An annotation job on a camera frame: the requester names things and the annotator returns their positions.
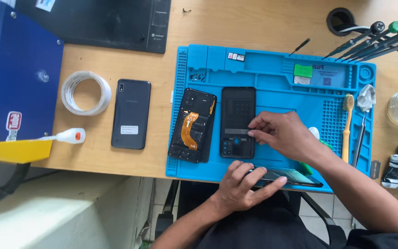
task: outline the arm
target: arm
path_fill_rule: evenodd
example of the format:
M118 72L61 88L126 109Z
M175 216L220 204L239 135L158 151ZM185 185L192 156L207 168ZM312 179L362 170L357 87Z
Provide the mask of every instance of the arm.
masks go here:
M249 125L256 140L316 169L348 211L367 229L398 233L398 201L379 184L320 143L295 112L262 112Z
M214 223L234 211L248 210L261 203L287 182L286 177L281 177L253 191L251 188L267 172L265 168L259 167L244 178L253 168L252 163L234 161L220 182L219 190L202 205L169 226L151 248L186 248Z

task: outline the qr code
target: qr code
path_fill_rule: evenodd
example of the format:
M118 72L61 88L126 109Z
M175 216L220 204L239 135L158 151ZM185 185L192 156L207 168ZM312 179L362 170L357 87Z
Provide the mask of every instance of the qr code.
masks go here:
M323 85L330 86L331 85L331 78L323 78Z

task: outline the glue bottle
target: glue bottle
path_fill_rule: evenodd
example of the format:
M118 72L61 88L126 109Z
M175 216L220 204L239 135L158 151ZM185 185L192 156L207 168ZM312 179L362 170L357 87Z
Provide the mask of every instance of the glue bottle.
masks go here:
M85 141L85 130L83 128L71 128L55 136L45 136L39 140L58 140L69 144L82 144Z

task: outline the blue silicone repair mat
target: blue silicone repair mat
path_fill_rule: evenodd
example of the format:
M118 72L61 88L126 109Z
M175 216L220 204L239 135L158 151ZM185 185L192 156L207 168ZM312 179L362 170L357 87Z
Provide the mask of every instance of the blue silicone repair mat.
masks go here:
M173 110L170 137L179 112L184 89L197 89L218 97L216 115L211 139L210 157L207 163L190 163L171 157L167 159L167 176L219 182L228 165L234 160L219 155L219 137L221 121L221 92L224 86L253 86L256 88L256 113L270 111L285 113L296 111L307 127L316 127L320 137L331 144L333 151L341 156L342 131L346 124L347 112L342 109L347 93L357 99L359 91L366 85L375 87L376 66L371 63L348 64L334 62L334 59L322 60L322 57L242 48L190 45L179 47L177 51L176 80L173 96ZM228 59L228 53L245 55L245 61ZM313 76L309 85L294 83L294 65L311 65ZM357 169L369 176L371 164L371 144L373 128L371 110L366 121ZM362 111L356 106L351 120L349 160L357 133L363 118ZM266 168L301 169L298 162L290 160L268 145L256 144L253 159L244 160L256 166ZM313 177L324 184L322 188L305 186L286 186L290 189L332 192L331 188L313 169Z

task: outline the tile floor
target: tile floor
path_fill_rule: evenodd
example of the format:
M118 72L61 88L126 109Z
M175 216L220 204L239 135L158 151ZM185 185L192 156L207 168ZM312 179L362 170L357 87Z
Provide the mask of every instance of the tile floor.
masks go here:
M156 226L156 220L158 214L162 213L164 207L165 198L167 197L169 188L171 185L170 179L156 179L156 194L154 198L154 204L152 206L152 224L150 231L150 240L154 240L154 230ZM321 194L321 193L308 193L311 198L319 204L320 207L325 210L334 220L336 225L342 227L345 231L345 235L348 236L351 231L351 214L340 202L337 196L333 194ZM176 195L173 215L176 220L177 206L179 198L179 188ZM318 236L323 241L329 243L328 232L326 230L323 220L314 212L314 210L302 199L300 203L300 218L307 227L307 229L314 235ZM365 229L360 223L357 228Z

